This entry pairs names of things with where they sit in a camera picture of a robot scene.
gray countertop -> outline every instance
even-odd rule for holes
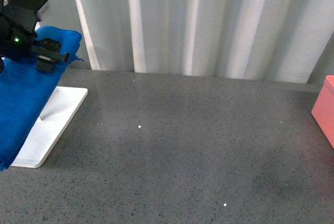
[[[88,96],[0,223],[334,223],[320,86],[69,69]]]

blue towel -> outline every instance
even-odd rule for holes
[[[68,63],[57,62],[51,73],[37,70],[37,57],[4,60],[0,74],[0,171],[7,169],[18,155],[31,128],[57,86],[67,66],[74,60],[81,34],[44,26],[37,40],[50,38],[62,44],[60,54],[69,53]]]

white plastic base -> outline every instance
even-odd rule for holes
[[[87,93],[86,88],[56,87],[12,166],[38,168],[42,165]]]

pink box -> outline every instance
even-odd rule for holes
[[[334,76],[326,77],[312,115],[334,148]]]

curtain fold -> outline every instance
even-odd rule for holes
[[[77,30],[74,68],[321,83],[334,74],[334,0],[50,0]]]

